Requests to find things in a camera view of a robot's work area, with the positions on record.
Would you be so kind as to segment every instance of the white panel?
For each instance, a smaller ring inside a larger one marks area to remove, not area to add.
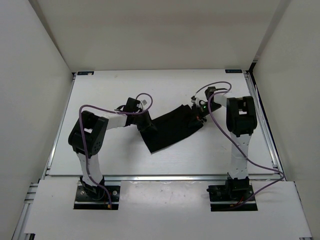
[[[75,210],[77,179],[40,182],[26,233],[35,240],[299,240],[311,237],[293,182],[256,197],[258,211],[211,212],[212,182],[122,182],[119,210]],[[253,189],[268,182],[253,182]]]
[[[62,56],[76,72],[248,70],[280,1],[38,0],[38,3]]]
[[[0,1],[0,239],[44,170],[72,75],[27,0]]]
[[[320,239],[320,1],[293,0],[254,76],[289,180]]]
[[[149,93],[154,104],[150,116],[155,119],[169,113],[181,104],[191,105],[191,96],[202,86],[216,81],[232,84],[235,97],[248,96],[244,75],[225,73],[225,70],[131,70],[96,71],[91,76],[78,75],[64,118],[51,175],[82,175],[79,159],[68,144],[69,134],[78,120],[78,110],[84,104],[114,110],[135,98],[139,93]],[[205,89],[199,98],[206,99]],[[88,108],[97,113],[102,112]],[[218,122],[226,127],[226,109],[214,112]],[[231,161],[231,142],[219,131],[208,117],[203,128],[166,149],[150,154],[137,126],[108,130],[99,152],[101,172],[104,175],[175,175],[175,174],[222,174],[225,175]],[[272,167],[260,126],[252,135],[249,157],[256,163]],[[250,174],[270,171],[248,165]]]

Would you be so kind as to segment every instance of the black cloth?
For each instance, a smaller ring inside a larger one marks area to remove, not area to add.
[[[141,136],[151,153],[175,144],[203,127],[188,105],[181,105],[152,120],[152,123],[156,126],[157,132],[141,132]]]

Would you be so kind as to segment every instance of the white platform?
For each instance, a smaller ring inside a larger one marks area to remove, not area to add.
[[[25,233],[34,240],[299,240],[311,233],[293,182],[256,196],[258,211],[211,212],[211,182],[121,183],[119,210],[75,210],[78,178],[42,180]],[[268,182],[253,182],[256,191]]]
[[[68,145],[68,136],[78,119],[80,106],[91,104],[114,110],[125,104],[128,97],[135,98],[139,93],[149,93],[154,99],[149,112],[151,118],[155,119],[181,104],[191,105],[190,98],[199,88],[216,81],[230,82],[235,97],[250,95],[243,74],[227,74],[223,69],[95,71],[94,75],[78,75],[50,175],[82,174],[79,159]],[[204,91],[198,96],[206,99]],[[94,109],[87,110],[103,114]],[[227,131],[226,109],[222,107],[214,115]],[[272,167],[270,152],[259,125],[251,138],[249,158],[260,165]],[[230,159],[231,143],[211,119],[189,138],[154,154],[150,154],[135,125],[111,129],[106,132],[99,152],[100,168],[104,175],[225,175]],[[250,164],[248,172],[271,173]]]

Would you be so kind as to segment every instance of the robotic arm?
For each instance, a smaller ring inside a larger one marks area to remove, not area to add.
[[[206,99],[218,90],[215,87],[208,87],[205,91]],[[205,119],[209,114],[206,111],[208,102],[200,104],[200,100],[195,97],[191,98],[194,108],[205,109],[199,115],[200,119]],[[257,116],[255,103],[252,96],[244,96],[240,98],[232,97],[230,93],[216,94],[211,99],[211,110],[214,111],[221,106],[226,108],[226,126],[230,132],[231,139],[240,147],[243,153],[248,156],[249,142],[254,129],[257,127]],[[213,193],[217,197],[217,201],[224,200],[239,200],[243,196],[250,196],[251,188],[249,185],[249,175],[247,169],[247,159],[243,154],[232,144],[231,147],[231,162],[227,173],[227,180],[224,187],[216,187],[208,189],[208,192]]]
[[[137,113],[142,109],[139,107],[141,102],[137,99],[129,97],[126,105],[119,107],[119,111],[123,107],[123,112]],[[91,178],[100,185],[105,185],[104,177],[100,171],[98,152],[100,151],[106,131],[118,127],[127,127],[131,124],[137,125],[140,132],[156,132],[156,127],[152,124],[149,112],[146,111],[139,115],[125,115],[111,113],[107,117],[96,116],[92,112],[83,111],[81,113],[84,128],[85,141],[88,152],[88,169]],[[94,183],[88,176],[86,166],[86,156],[80,130],[79,120],[73,127],[68,143],[72,146],[80,160],[83,176],[80,182],[86,194],[92,199],[100,199],[104,196],[104,190]]]

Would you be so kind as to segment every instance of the black mounting plate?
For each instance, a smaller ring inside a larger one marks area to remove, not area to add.
[[[246,202],[241,207],[236,207],[234,209],[232,208],[232,205],[239,202],[242,196],[242,201],[245,201],[252,194],[254,194],[252,185],[249,185],[247,191],[244,194],[242,194],[242,196],[240,196],[239,198],[230,198],[230,195],[227,192],[226,185],[210,185],[207,189],[207,192],[209,192],[211,212],[258,211],[257,203],[255,202],[255,197],[253,197],[250,201]]]
[[[229,202],[229,201],[240,201],[242,196],[239,198],[231,199],[229,194],[227,193],[226,185],[210,185],[207,189],[209,192],[210,202]],[[249,185],[247,191],[243,194],[243,201],[247,200],[252,194],[254,190],[252,185]]]
[[[105,188],[109,191],[111,196],[112,206],[109,208],[108,196],[103,196],[101,199],[93,199],[86,194],[82,185],[78,185],[76,189],[73,209],[86,210],[118,210],[120,198],[120,186],[108,185]]]

